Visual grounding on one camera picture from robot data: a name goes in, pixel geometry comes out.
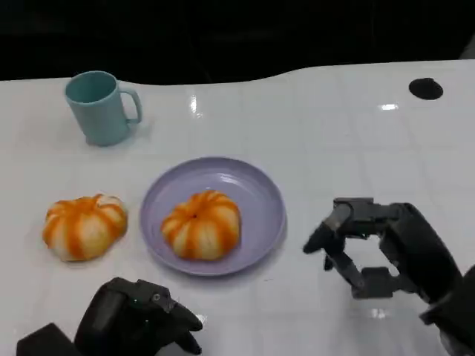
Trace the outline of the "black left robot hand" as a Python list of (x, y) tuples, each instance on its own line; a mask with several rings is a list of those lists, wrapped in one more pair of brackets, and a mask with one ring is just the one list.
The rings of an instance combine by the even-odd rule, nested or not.
[(74, 338), (83, 355), (156, 355), (170, 344), (200, 355), (197, 316), (165, 286), (115, 277), (95, 293)]

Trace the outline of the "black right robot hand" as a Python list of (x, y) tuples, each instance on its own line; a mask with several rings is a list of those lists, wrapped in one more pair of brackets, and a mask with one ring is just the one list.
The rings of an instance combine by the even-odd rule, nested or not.
[[(379, 249), (398, 270), (357, 269), (345, 253), (348, 239), (379, 238)], [(335, 269), (355, 299), (391, 298), (396, 291), (417, 294), (434, 304), (451, 293), (462, 274), (442, 239), (408, 202), (382, 205), (369, 197), (336, 198), (329, 215), (310, 235), (305, 254), (324, 251), (324, 270)]]

